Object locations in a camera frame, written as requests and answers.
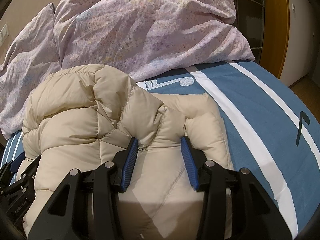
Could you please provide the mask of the beige quilted down jacket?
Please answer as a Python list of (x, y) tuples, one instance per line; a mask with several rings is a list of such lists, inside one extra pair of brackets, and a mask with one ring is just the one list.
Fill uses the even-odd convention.
[(208, 94), (152, 94), (124, 72), (98, 64), (50, 74), (29, 96), (22, 133), (22, 168), (40, 159), (25, 233), (70, 170), (98, 168), (131, 138), (139, 152), (118, 200), (125, 239), (195, 239), (203, 194), (189, 183), (183, 136), (208, 159), (233, 168), (225, 124)]

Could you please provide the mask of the blue white striped bed sheet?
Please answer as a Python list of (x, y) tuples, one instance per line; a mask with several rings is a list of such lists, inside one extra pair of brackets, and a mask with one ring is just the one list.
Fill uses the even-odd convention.
[[(225, 124), (233, 164), (229, 170), (245, 167), (253, 173), (292, 239), (319, 239), (319, 122), (288, 87), (251, 61), (199, 64), (135, 83), (152, 94), (208, 94)], [(26, 168), (20, 165), (11, 183)], [(92, 200), (90, 194), (89, 239), (95, 239)], [(231, 239), (231, 217), (228, 208), (224, 239)], [(28, 235), (24, 229), (1, 232), (1, 239)]]

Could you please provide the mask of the lilac floral duvet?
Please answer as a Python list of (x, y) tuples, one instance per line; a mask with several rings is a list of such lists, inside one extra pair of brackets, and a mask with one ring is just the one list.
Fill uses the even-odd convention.
[(19, 131), (31, 92), (50, 74), (86, 64), (136, 81), (199, 63), (254, 60), (234, 26), (234, 0), (61, 0), (16, 36), (1, 65), (1, 133)]

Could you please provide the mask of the wooden door frame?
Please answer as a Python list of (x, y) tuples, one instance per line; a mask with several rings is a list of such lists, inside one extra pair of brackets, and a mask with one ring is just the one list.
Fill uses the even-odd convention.
[(280, 78), (283, 71), (289, 34), (289, 0), (264, 0), (264, 38), (260, 65), (277, 78)]

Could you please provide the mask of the white wall switch socket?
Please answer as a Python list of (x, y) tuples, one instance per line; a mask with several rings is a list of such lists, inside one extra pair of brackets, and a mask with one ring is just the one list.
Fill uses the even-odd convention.
[(9, 36), (8, 25), (5, 24), (0, 31), (0, 46), (2, 46), (2, 44), (7, 39), (8, 36)]

